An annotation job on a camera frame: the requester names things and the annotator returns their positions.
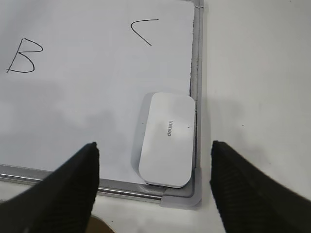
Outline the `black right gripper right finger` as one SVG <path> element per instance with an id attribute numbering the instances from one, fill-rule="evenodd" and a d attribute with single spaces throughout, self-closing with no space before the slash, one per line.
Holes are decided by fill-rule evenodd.
<path id="1" fill-rule="evenodd" d="M 225 142 L 211 149 L 210 187 L 227 233 L 309 233 L 311 202 L 257 169 Z"/>

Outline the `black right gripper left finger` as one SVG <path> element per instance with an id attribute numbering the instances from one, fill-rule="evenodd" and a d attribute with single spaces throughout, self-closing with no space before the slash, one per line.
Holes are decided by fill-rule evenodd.
<path id="1" fill-rule="evenodd" d="M 0 205 L 2 233 L 84 233 L 99 187 L 99 150 L 86 144 L 44 180 Z"/>

